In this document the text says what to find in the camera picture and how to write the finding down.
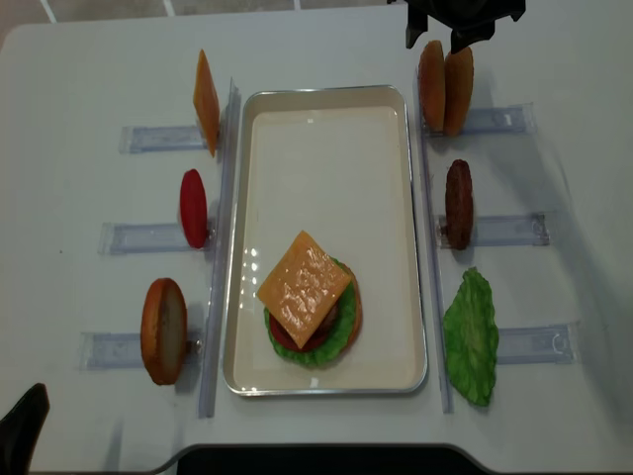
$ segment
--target floor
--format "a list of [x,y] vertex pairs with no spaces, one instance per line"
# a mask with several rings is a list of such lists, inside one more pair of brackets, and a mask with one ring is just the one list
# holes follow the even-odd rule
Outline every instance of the floor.
[[12,28],[29,23],[362,7],[386,3],[387,0],[0,0],[0,46]]

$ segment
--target food item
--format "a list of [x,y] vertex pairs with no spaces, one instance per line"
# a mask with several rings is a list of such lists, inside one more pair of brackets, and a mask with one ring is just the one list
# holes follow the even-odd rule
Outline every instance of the food item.
[[186,346],[187,307],[180,287],[171,279],[157,279],[147,290],[140,324],[140,354],[154,383],[176,382]]
[[435,132],[444,127],[444,51],[439,41],[429,42],[419,57],[417,77],[424,120]]
[[275,351],[306,366],[335,359],[362,323],[358,282],[301,232],[258,292]]
[[451,383],[464,398],[487,406],[497,381],[493,291],[476,267],[464,272],[463,278],[443,320],[446,368]]
[[455,160],[446,175],[446,237],[457,250],[471,241],[473,231],[473,182],[471,170],[464,160]]
[[196,87],[194,88],[194,107],[198,120],[207,138],[207,147],[212,156],[216,156],[218,132],[220,131],[220,102],[214,78],[209,69],[205,52],[200,50],[196,68]]
[[207,242],[207,195],[197,170],[189,170],[180,184],[180,220],[189,245],[200,249]]
[[473,95],[473,51],[466,47],[457,54],[448,53],[444,62],[446,80],[446,109],[444,111],[444,134],[457,136],[464,122]]

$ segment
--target black object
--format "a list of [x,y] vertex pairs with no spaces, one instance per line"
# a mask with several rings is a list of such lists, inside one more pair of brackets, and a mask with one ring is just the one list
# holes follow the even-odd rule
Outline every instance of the black object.
[[49,409],[46,386],[38,383],[0,421],[0,475],[29,473],[33,450]]
[[408,2],[407,48],[428,30],[428,15],[451,28],[451,52],[489,40],[495,20],[508,15],[515,22],[525,13],[525,0],[406,0]]
[[198,448],[178,461],[177,475],[288,472],[301,475],[487,473],[468,456],[446,445],[259,445]]

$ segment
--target burger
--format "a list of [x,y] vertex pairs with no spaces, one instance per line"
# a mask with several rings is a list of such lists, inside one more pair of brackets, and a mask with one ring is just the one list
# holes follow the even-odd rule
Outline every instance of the burger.
[[363,309],[358,281],[301,231],[257,292],[275,352],[317,367],[336,359],[356,339]]

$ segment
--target metal tray rim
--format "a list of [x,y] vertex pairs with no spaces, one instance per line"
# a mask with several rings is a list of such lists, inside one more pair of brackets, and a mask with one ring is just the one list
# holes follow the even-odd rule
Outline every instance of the metal tray rim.
[[[362,388],[362,389],[263,389],[263,390],[242,390],[240,388],[232,386],[228,379],[226,378],[225,372],[225,354],[226,354],[226,333],[227,333],[227,321],[228,321],[228,303],[230,294],[230,269],[227,270],[226,273],[226,300],[225,300],[225,308],[223,314],[223,332],[222,332],[222,341],[221,341],[221,360],[220,366],[222,367],[222,374],[225,380],[226,386],[230,389],[230,391],[237,396],[246,397],[246,398],[254,398],[254,397],[262,397],[262,396],[323,396],[323,395],[331,395],[331,396],[343,396],[343,395],[369,395],[369,394],[409,394],[419,388],[422,383],[426,380],[426,376],[428,374],[428,346],[426,341],[426,328],[424,325],[424,306],[422,302],[422,292],[421,292],[421,279],[420,279],[420,266],[419,266],[419,242],[417,238],[417,216],[415,214],[415,194],[413,188],[413,169],[412,169],[412,158],[411,158],[411,142],[409,135],[409,127],[408,127],[408,108],[407,101],[405,100],[405,96],[398,90],[397,87],[391,84],[375,84],[368,86],[350,86],[350,87],[329,87],[322,89],[288,89],[288,90],[280,90],[280,91],[260,91],[253,93],[244,103],[242,109],[242,118],[241,118],[241,132],[245,130],[246,123],[246,114],[243,111],[246,111],[248,105],[252,100],[256,97],[264,96],[264,95],[278,95],[278,94],[289,94],[289,93],[314,93],[314,92],[327,92],[327,91],[340,91],[340,90],[353,90],[353,89],[373,89],[373,88],[389,88],[398,93],[398,95],[403,100],[404,111],[405,111],[405,133],[407,135],[407,164],[408,164],[408,180],[409,180],[409,191],[411,194],[411,207],[413,210],[413,242],[415,244],[415,276],[417,279],[417,289],[418,289],[418,297],[419,297],[419,305],[420,305],[420,320],[421,320],[421,333],[422,333],[422,342],[424,343],[424,366],[422,368],[421,375],[419,379],[409,387],[400,388],[400,389],[380,389],[380,388]],[[235,228],[236,228],[236,220],[237,220],[237,200],[239,197],[239,181],[241,176],[241,167],[244,161],[245,150],[242,146],[244,141],[244,136],[240,138],[240,154],[239,160],[235,164],[235,177],[234,177],[234,186],[233,188],[233,205],[231,210],[231,219],[230,219],[230,256],[229,256],[229,265],[232,267],[233,260],[233,252],[234,252],[234,241],[235,241]]]

